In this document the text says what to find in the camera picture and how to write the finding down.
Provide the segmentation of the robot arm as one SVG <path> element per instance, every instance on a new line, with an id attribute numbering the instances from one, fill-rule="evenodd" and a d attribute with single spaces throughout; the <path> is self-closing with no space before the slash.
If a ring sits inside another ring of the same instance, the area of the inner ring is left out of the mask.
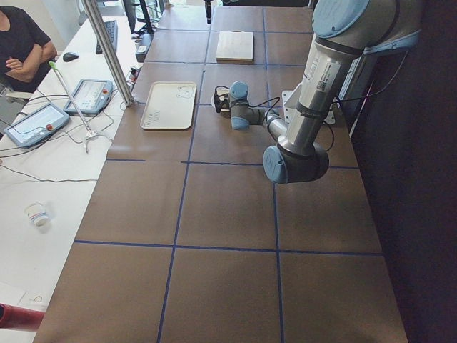
<path id="1" fill-rule="evenodd" d="M 317 180 L 326 173 L 329 158 L 315 139 L 353 60 L 410 49 L 418 40 L 423 7 L 423 1 L 319 1 L 291 120 L 249 104 L 248 85 L 242 81 L 234 82 L 227 94 L 214 95 L 216 110 L 228 107 L 233 129 L 262 125 L 276 140 L 263 153 L 264 171 L 272 182 Z"/>

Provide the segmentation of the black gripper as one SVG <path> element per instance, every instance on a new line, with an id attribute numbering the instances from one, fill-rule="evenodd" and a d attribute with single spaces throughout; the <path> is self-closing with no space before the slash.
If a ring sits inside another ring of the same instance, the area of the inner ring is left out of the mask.
<path id="1" fill-rule="evenodd" d="M 206 23 L 211 24 L 211 17 L 212 17 L 211 0 L 204 0 L 204 8 L 205 8 L 205 14 L 206 14 Z"/>
<path id="2" fill-rule="evenodd" d="M 217 113 L 230 111 L 229 88 L 216 86 L 213 94 L 214 108 Z"/>

